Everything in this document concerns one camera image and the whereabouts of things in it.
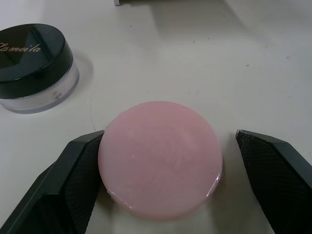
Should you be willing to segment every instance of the clear plastic jar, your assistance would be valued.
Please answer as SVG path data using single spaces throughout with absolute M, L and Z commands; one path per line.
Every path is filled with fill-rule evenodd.
M 1 105 L 15 113 L 32 114 L 59 105 L 67 99 L 78 84 L 79 71 L 75 62 L 70 70 L 54 85 L 37 94 L 15 99 L 0 99 Z

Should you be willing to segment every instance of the pink compact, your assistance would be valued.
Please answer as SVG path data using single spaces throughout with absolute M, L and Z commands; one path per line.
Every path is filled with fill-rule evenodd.
M 193 212 L 212 194 L 222 154 L 202 116 L 176 103 L 152 101 L 110 123 L 98 166 L 115 202 L 134 215 L 168 220 Z

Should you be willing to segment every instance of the compact powder case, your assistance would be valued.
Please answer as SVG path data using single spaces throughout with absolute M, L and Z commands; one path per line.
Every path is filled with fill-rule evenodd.
M 46 24 L 0 31 L 0 104 L 31 114 L 64 101 L 78 83 L 79 71 L 63 33 Z
M 211 196 L 221 178 L 222 152 L 200 114 L 150 101 L 109 124 L 98 166 L 116 203 L 145 219 L 170 220 L 191 214 Z

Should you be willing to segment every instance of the black object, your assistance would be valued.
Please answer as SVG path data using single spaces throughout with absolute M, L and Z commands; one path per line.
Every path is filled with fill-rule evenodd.
M 101 178 L 98 147 L 103 131 L 68 143 L 57 161 L 33 183 L 0 234 L 83 234 Z
M 39 93 L 71 68 L 73 54 L 63 33 L 46 24 L 25 24 L 0 31 L 0 98 Z
M 276 234 L 312 234 L 312 166 L 287 142 L 238 130 L 252 190 Z

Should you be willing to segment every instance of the white surface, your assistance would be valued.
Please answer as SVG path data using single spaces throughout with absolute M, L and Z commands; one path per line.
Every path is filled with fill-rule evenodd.
M 223 182 L 196 214 L 168 223 L 133 218 L 111 207 L 102 191 L 87 233 L 273 233 L 249 186 L 234 134 L 246 129 L 286 140 L 312 163 L 312 1 L 133 0 L 115 7 L 111 0 L 0 0 L 0 5 L 0 29 L 53 25 L 87 63 L 80 65 L 81 73 L 89 73 L 51 110 L 18 115 L 0 109 L 0 225 L 68 141 L 104 129 L 133 105 L 167 100 L 191 107 L 215 128 Z

